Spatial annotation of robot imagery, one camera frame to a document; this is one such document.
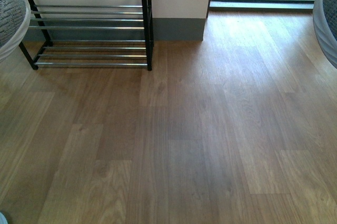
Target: wooden floor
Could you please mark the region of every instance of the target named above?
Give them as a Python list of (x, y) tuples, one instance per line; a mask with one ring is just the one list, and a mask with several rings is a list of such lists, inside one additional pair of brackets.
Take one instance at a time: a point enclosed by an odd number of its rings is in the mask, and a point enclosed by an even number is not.
[(337, 69), (311, 15), (211, 13), (152, 72), (0, 64), (12, 224), (331, 224), (336, 202)]

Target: gray baseboard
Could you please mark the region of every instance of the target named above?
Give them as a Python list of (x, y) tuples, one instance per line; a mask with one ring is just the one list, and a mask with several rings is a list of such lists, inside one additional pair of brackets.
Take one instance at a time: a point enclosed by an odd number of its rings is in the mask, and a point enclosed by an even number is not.
[[(154, 18), (153, 29), (155, 40), (203, 40), (205, 19), (199, 18)], [(141, 40), (144, 39), (142, 31), (134, 30), (82, 30), (66, 31), (51, 30), (50, 35), (54, 40)], [(42, 41), (44, 37), (41, 30), (28, 30), (24, 40)]]
[(202, 41), (205, 19), (199, 18), (154, 18), (155, 40)]

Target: metal shoe rack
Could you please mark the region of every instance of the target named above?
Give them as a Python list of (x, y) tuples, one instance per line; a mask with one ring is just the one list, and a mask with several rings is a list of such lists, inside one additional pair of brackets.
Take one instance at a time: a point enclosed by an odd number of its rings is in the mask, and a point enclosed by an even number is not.
[[(33, 69), (48, 66), (140, 67), (152, 70), (152, 0), (141, 0), (142, 6), (41, 5), (34, 0), (28, 1), (32, 10), (30, 30), (41, 30), (45, 38), (34, 57), (30, 56), (23, 43), (19, 45)], [(141, 39), (52, 39), (53, 32), (60, 30), (74, 34), (106, 31), (115, 34), (134, 30), (140, 32)]]

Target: laminate floor plank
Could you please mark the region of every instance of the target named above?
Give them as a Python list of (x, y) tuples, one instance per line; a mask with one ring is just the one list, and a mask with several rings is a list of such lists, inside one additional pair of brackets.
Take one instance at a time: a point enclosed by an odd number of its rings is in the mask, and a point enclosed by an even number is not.
[(140, 107), (137, 118), (125, 223), (169, 223), (167, 109)]
[(334, 223), (337, 204), (307, 150), (281, 150), (279, 162), (304, 223)]
[(233, 122), (226, 106), (221, 102), (216, 105), (209, 102), (201, 113), (202, 143), (213, 216), (213, 222), (209, 223), (257, 223)]
[(66, 88), (54, 95), (2, 202), (14, 223), (38, 221), (82, 96), (83, 80), (71, 74), (58, 77)]
[(170, 139), (170, 223), (213, 223), (202, 142)]
[(102, 128), (73, 124), (38, 224), (81, 223)]
[(85, 92), (78, 101), (78, 110), (74, 123), (102, 124), (106, 106), (113, 86), (113, 74), (110, 69), (91, 69)]
[(12, 184), (23, 156), (54, 97), (54, 93), (17, 93), (0, 115), (0, 203)]
[(336, 223), (337, 70), (311, 14), (210, 12), (203, 41), (153, 55), (151, 72), (1, 62), (10, 224)]
[(80, 223), (125, 223), (130, 173), (131, 161), (96, 161)]
[(258, 223), (305, 223), (289, 194), (252, 195)]
[(142, 74), (140, 106), (167, 106), (167, 42), (156, 46), (153, 55), (153, 69)]

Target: chrome rod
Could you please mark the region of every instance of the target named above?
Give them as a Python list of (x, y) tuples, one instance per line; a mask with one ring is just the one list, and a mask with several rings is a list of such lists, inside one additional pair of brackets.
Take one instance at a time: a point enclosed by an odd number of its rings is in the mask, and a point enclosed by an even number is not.
[(74, 50), (74, 49), (100, 49), (100, 50), (145, 50), (145, 47), (58, 47), (58, 46), (46, 46), (44, 47), (45, 49), (50, 49), (50, 50)]
[(56, 43), (144, 43), (145, 40), (54, 40)]
[(72, 11), (31, 11), (32, 14), (59, 14), (59, 15), (142, 15), (142, 12), (72, 12)]
[(109, 19), (109, 18), (31, 18), (31, 21), (60, 22), (142, 22), (143, 19)]
[(99, 54), (87, 54), (87, 55), (75, 55), (75, 54), (39, 54), (40, 57), (71, 57), (71, 58), (117, 58), (117, 59), (146, 59), (145, 55), (99, 55)]
[(84, 26), (29, 26), (31, 29), (56, 30), (56, 29), (90, 29), (90, 30), (143, 30), (144, 27), (84, 27)]
[(62, 8), (141, 8), (142, 6), (71, 6), (71, 5), (35, 5), (35, 7), (62, 7)]
[(147, 67), (147, 64), (141, 63), (54, 63), (54, 62), (36, 62), (35, 65), (41, 66), (110, 66), (110, 67)]

